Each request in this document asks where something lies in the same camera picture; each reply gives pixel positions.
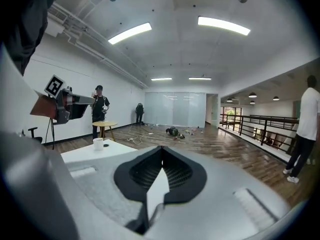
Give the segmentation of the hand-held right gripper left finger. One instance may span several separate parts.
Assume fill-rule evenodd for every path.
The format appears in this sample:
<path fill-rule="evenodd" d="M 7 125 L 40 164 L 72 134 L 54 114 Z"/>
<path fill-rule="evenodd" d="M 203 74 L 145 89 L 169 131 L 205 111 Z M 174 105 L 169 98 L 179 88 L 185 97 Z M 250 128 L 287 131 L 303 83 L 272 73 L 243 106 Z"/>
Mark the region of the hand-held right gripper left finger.
<path fill-rule="evenodd" d="M 163 240 L 148 216 L 149 197 L 135 182 L 127 199 L 114 181 L 120 164 L 152 147 L 88 160 L 61 155 L 28 137 L 0 132 L 2 209 L 21 225 L 16 240 Z"/>

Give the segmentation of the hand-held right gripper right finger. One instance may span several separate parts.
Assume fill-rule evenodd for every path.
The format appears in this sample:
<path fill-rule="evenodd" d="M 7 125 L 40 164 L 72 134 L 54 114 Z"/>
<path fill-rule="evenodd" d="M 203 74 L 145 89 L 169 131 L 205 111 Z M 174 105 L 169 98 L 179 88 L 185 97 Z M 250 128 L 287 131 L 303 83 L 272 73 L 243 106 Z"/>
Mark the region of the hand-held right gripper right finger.
<path fill-rule="evenodd" d="M 166 205 L 147 231 L 150 240 L 276 240 L 286 229 L 288 203 L 242 168 L 174 148 L 203 166 L 203 190 L 185 204 Z"/>

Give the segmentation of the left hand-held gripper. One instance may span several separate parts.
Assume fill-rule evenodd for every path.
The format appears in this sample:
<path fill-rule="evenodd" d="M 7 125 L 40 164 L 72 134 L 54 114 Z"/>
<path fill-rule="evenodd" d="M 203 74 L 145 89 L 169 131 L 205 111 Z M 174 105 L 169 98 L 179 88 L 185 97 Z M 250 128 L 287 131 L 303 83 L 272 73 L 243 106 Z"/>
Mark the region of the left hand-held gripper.
<path fill-rule="evenodd" d="M 56 120 L 57 124 L 82 118 L 87 107 L 95 103 L 93 97 L 73 95 L 72 87 L 55 74 L 44 88 L 44 93 L 36 94 L 38 99 L 30 114 Z"/>

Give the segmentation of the round yellow table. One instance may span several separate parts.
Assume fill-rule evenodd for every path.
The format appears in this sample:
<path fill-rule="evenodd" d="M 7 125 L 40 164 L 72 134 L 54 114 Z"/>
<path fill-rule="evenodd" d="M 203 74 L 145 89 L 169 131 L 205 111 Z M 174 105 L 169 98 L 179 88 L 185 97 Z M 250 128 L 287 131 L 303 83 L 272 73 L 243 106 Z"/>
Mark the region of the round yellow table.
<path fill-rule="evenodd" d="M 113 122 L 113 121 L 97 121 L 97 122 L 93 122 L 92 125 L 100 129 L 100 132 L 99 132 L 99 135 L 98 135 L 99 138 L 102 138 L 102 139 L 105 140 L 106 139 L 105 128 L 109 128 L 112 140 L 114 142 L 116 141 L 116 139 L 114 137 L 114 134 L 113 134 L 112 127 L 117 126 L 118 125 L 117 122 Z"/>

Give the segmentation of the white table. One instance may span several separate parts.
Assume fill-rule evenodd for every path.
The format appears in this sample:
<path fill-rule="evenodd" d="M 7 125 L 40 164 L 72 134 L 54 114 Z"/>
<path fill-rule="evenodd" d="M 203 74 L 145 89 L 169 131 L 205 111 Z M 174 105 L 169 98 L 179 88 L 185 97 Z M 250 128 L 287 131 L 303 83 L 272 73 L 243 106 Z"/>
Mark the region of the white table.
<path fill-rule="evenodd" d="M 135 148 L 114 142 L 110 139 L 104 140 L 103 143 L 108 144 L 108 146 L 103 147 L 102 150 L 95 150 L 94 145 L 91 144 L 82 148 L 62 153 L 62 159 L 67 164 L 73 162 L 108 158 L 136 151 Z"/>

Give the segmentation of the white ceiling pipes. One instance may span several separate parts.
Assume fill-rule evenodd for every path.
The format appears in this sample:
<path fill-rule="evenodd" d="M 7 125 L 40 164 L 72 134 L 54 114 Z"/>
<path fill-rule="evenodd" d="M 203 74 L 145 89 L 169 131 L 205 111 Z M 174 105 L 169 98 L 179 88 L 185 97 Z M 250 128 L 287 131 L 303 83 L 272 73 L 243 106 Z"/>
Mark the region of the white ceiling pipes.
<path fill-rule="evenodd" d="M 68 15 L 64 23 L 63 34 L 68 37 L 69 43 L 96 58 L 101 64 L 106 65 L 131 82 L 136 83 L 142 89 L 148 88 L 146 73 L 133 60 L 117 47 L 109 44 L 103 35 L 82 19 L 56 2 L 53 5 Z"/>

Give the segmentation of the black office chair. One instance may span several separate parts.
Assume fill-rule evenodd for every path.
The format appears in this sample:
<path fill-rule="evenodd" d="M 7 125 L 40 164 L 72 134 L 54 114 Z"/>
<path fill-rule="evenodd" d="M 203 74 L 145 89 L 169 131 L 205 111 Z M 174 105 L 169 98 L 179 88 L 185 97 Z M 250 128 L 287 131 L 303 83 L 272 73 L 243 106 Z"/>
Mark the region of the black office chair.
<path fill-rule="evenodd" d="M 22 130 L 21 134 L 27 138 L 38 141 L 41 144 L 43 142 L 43 138 L 41 136 L 35 136 L 35 130 L 37 130 L 37 129 L 38 129 L 38 127 L 29 128 L 27 130 L 28 134 L 25 134 L 24 130 Z"/>

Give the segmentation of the black metal railing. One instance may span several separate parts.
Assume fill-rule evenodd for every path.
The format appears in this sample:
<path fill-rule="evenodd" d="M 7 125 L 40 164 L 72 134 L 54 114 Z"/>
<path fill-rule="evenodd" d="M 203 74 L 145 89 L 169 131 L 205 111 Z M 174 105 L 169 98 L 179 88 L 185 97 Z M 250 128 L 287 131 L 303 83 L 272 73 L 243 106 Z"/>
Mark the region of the black metal railing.
<path fill-rule="evenodd" d="M 298 125 L 295 117 L 221 113 L 219 119 L 220 127 L 289 156 L 296 144 Z"/>

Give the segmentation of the scattered colourful small items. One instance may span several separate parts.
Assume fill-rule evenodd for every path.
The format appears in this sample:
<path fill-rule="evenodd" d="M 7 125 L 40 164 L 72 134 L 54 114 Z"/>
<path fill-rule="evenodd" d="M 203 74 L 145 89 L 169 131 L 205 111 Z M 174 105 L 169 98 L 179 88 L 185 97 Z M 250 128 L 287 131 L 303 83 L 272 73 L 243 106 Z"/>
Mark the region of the scattered colourful small items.
<path fill-rule="evenodd" d="M 173 128 L 173 132 L 176 134 L 175 139 L 185 139 L 186 136 L 195 136 L 195 135 L 203 135 L 204 131 L 200 128 L 183 128 L 178 129 L 177 127 Z"/>

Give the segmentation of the black bag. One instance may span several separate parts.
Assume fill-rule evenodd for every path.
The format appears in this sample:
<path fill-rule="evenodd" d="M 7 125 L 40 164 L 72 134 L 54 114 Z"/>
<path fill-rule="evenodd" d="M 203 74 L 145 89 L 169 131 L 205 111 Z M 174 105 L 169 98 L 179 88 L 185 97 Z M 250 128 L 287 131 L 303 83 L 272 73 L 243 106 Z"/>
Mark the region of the black bag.
<path fill-rule="evenodd" d="M 170 134 L 171 136 L 174 136 L 174 137 L 180 135 L 178 129 L 175 126 L 167 128 L 165 131 L 166 131 L 167 134 Z"/>

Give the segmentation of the white air conditioner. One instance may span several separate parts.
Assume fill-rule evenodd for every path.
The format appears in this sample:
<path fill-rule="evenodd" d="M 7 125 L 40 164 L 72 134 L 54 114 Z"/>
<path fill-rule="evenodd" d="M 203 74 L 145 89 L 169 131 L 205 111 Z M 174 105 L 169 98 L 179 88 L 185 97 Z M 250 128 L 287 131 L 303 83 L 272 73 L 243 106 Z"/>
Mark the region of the white air conditioner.
<path fill-rule="evenodd" d="M 47 14 L 47 28 L 45 33 L 52 36 L 57 37 L 59 34 L 62 34 L 65 30 L 65 21 L 67 20 L 68 15 L 55 5 L 52 5 L 48 9 Z"/>

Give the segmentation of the frosted glass partition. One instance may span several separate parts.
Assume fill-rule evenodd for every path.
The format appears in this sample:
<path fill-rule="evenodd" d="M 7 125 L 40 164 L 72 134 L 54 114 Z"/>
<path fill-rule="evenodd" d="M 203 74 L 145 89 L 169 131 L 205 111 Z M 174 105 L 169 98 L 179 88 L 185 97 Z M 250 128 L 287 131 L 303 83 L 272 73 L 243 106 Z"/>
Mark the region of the frosted glass partition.
<path fill-rule="evenodd" d="M 204 128 L 206 94 L 199 92 L 146 92 L 144 122 L 154 125 Z"/>

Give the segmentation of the person's black clothing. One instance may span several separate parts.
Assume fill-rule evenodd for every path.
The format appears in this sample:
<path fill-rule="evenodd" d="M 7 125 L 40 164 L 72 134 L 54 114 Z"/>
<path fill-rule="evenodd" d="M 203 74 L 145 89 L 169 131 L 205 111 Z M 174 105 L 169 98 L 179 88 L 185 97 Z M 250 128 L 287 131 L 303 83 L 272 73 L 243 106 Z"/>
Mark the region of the person's black clothing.
<path fill-rule="evenodd" d="M 0 40 L 21 75 L 48 26 L 48 10 L 55 0 L 5 0 L 11 8 L 0 26 Z"/>

